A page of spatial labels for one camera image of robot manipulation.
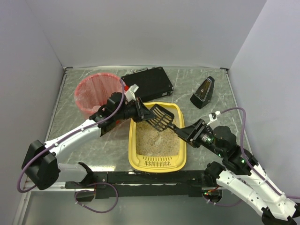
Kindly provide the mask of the black litter scoop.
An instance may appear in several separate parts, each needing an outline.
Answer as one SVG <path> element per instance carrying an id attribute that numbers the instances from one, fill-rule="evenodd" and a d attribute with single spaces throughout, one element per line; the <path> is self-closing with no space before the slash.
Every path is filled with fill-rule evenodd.
<path id="1" fill-rule="evenodd" d="M 147 122 L 158 132 L 168 128 L 175 132 L 185 125 L 183 114 L 176 104 L 156 103 L 150 108 L 150 111 L 156 115 L 156 118 Z"/>

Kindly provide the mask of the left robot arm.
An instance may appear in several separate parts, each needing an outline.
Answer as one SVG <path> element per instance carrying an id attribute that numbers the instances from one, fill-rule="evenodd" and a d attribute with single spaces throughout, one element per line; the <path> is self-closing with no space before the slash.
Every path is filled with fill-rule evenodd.
<path id="1" fill-rule="evenodd" d="M 154 118 L 155 114 L 140 98 L 115 92 L 105 105 L 77 128 L 50 141 L 32 142 L 22 164 L 22 175 L 27 175 L 40 190 L 45 190 L 56 182 L 87 183 L 92 180 L 92 170 L 84 163 L 62 163 L 67 156 L 88 141 L 111 131 L 119 120 L 141 122 Z"/>

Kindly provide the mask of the yellow litter box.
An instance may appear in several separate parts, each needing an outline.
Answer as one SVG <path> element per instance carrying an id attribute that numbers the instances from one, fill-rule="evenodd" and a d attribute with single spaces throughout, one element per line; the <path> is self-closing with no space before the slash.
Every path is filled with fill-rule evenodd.
<path id="1" fill-rule="evenodd" d="M 147 122 L 130 121 L 128 159 L 132 167 L 150 173 L 178 171 L 187 160 L 187 144 L 172 130 L 158 132 Z"/>

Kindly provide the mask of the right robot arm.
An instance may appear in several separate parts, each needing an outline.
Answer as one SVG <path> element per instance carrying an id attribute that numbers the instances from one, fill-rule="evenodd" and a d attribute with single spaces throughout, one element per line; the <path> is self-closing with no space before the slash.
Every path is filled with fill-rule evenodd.
<path id="1" fill-rule="evenodd" d="M 236 136 L 227 126 L 212 129 L 200 119 L 193 125 L 175 128 L 179 138 L 194 148 L 203 146 L 218 155 L 222 162 L 207 165 L 208 173 L 216 183 L 247 203 L 265 225 L 294 225 L 300 215 L 300 205 L 286 197 L 256 158 L 241 150 Z"/>

